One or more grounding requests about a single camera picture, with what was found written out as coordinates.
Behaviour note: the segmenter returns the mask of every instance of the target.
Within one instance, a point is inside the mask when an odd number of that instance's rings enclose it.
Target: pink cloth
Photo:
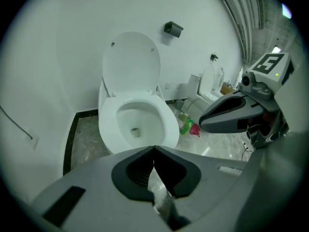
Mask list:
[[[194,124],[191,129],[190,129],[190,134],[191,135],[197,135],[199,137],[199,132],[201,131],[201,128],[197,125]]]

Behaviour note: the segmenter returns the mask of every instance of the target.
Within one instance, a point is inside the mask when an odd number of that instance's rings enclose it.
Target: toilet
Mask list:
[[[107,46],[98,125],[110,153],[150,145],[176,147],[179,127],[158,86],[160,70],[158,49],[142,33],[121,33]]]
[[[220,92],[223,78],[223,70],[219,69],[215,72],[211,62],[201,76],[190,76],[186,86],[188,99],[185,100],[182,111],[188,113],[194,123],[198,124],[200,116],[206,109],[223,96]]]

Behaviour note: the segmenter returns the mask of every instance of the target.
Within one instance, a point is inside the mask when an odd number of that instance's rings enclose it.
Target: cable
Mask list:
[[[241,133],[239,133],[239,137],[238,137],[238,141],[239,141],[239,144],[240,144],[240,146],[244,149],[244,145],[246,144],[243,140],[240,140],[240,135],[241,135]],[[252,147],[250,146],[250,145],[248,145],[248,148],[249,148],[249,150],[247,150],[247,151],[254,151],[254,149],[252,149]]]
[[[0,106],[0,109],[9,118],[10,121],[12,121],[20,130],[22,130],[25,134],[27,134],[30,137],[31,140],[33,139],[33,137],[28,132],[26,132],[24,129],[22,129],[14,120],[11,119],[10,116],[8,116],[8,114],[4,111],[4,109],[1,106]]]
[[[245,154],[245,152],[246,153],[253,153],[253,150],[247,150],[248,147],[245,148],[246,143],[243,143],[243,145],[241,144],[241,142],[240,142],[240,134],[239,134],[239,143],[240,143],[241,147],[244,149],[244,151],[243,151],[243,153],[241,155],[241,160],[242,160],[243,154]]]
[[[188,106],[187,110],[185,111],[186,113],[188,112],[190,106],[191,106],[194,102],[196,102],[197,100],[199,100],[199,98],[196,98],[194,101],[191,102],[191,104]]]

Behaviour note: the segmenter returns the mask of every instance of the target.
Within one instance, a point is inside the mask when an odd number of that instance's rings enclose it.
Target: green bottle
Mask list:
[[[181,129],[181,134],[185,135],[193,126],[193,119],[188,119],[187,122],[184,124],[184,126]]]

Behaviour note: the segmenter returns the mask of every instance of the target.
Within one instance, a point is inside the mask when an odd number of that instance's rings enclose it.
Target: floor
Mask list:
[[[169,107],[176,116],[181,128],[183,122],[178,119],[179,111],[175,109],[173,104],[170,104]],[[246,143],[248,150],[252,150],[245,132],[212,134],[201,131],[199,137],[190,133],[180,134],[176,149],[207,157],[248,161],[251,154],[244,152],[244,148],[241,145],[242,141]],[[85,162],[108,155],[109,152],[98,130],[98,116],[81,118],[78,122],[73,141],[71,169]],[[171,197],[155,169],[153,169],[150,175],[148,190],[154,193],[155,211],[163,219],[167,218]]]

